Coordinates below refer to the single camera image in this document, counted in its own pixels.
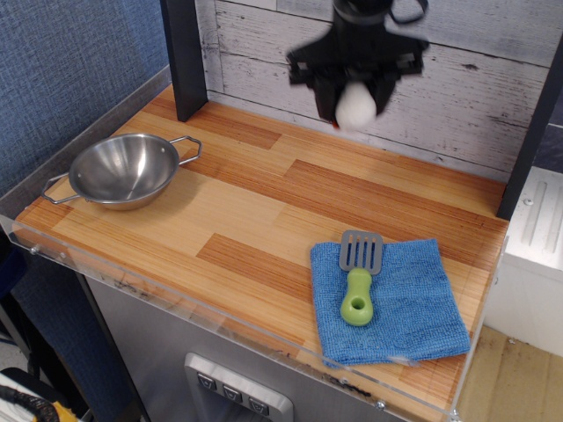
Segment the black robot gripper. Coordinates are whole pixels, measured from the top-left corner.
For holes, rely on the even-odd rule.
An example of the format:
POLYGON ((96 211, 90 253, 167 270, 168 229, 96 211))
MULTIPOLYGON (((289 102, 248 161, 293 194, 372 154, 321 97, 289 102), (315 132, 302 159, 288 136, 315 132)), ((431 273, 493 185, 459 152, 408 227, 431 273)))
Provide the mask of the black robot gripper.
POLYGON ((420 1, 420 14, 398 19, 392 1, 334 1, 333 22, 317 40, 288 52, 289 82, 313 84, 318 116, 336 121, 336 108, 347 82, 372 82, 376 116, 385 111, 397 81, 419 75, 425 39, 387 30, 385 20, 410 25, 422 19, 428 8, 420 1))

